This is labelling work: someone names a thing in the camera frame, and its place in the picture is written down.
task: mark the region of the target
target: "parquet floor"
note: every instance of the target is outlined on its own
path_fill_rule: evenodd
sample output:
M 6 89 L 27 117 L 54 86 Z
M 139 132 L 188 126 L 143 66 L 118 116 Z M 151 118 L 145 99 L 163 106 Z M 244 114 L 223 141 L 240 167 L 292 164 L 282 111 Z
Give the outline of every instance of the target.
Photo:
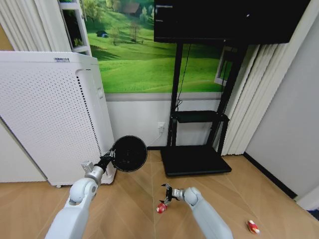
M 236 239 L 315 239 L 319 221 L 301 209 L 243 156 L 227 156 L 232 172 L 225 175 L 166 178 L 159 151 L 150 151 L 138 171 L 118 171 L 112 185 L 103 185 L 90 207 L 85 239 L 201 239 L 191 210 L 173 201 L 155 212 L 169 182 L 198 188 L 231 228 Z M 68 197 L 69 187 L 46 182 L 0 184 L 0 238 L 41 239 Z M 259 236 L 247 231 L 252 219 Z

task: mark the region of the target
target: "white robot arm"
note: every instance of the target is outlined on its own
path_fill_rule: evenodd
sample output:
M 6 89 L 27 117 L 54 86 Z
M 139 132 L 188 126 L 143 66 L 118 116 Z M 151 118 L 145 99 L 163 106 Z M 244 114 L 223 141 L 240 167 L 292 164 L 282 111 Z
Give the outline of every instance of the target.
M 172 198 L 185 201 L 192 209 L 193 215 L 206 238 L 233 239 L 228 225 L 196 188 L 172 189 L 167 183 L 162 186 L 166 186 L 166 199 L 162 202 L 167 205 Z
M 82 163 L 85 178 L 76 181 L 64 208 L 55 216 L 45 239 L 80 239 L 89 217 L 89 207 L 105 172 L 103 165 Z

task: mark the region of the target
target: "window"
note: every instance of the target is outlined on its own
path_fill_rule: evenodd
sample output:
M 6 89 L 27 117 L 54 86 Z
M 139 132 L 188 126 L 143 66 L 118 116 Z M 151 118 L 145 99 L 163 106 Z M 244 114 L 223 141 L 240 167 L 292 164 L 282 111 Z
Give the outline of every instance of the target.
M 230 69 L 234 62 L 237 49 L 225 46 L 220 56 L 215 83 L 225 86 L 229 77 Z
M 81 9 L 82 0 L 60 0 L 65 29 L 73 52 L 91 55 L 89 40 L 85 28 L 85 15 Z

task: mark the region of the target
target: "television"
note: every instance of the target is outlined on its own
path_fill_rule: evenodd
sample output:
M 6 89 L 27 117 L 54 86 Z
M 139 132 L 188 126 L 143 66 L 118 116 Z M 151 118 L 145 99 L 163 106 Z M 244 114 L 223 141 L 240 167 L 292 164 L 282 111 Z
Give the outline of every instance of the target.
M 154 41 L 290 41 L 310 0 L 155 0 Z

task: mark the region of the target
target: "wall mural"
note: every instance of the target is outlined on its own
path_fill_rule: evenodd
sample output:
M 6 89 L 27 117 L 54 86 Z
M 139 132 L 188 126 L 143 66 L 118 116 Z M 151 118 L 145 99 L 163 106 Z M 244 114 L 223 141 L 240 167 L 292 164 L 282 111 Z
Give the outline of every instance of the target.
M 176 45 L 153 41 L 154 0 L 84 0 L 84 8 L 107 93 L 171 92 Z M 187 51 L 185 45 L 181 75 Z M 221 91 L 214 82 L 221 52 L 221 47 L 191 46 L 183 92 Z

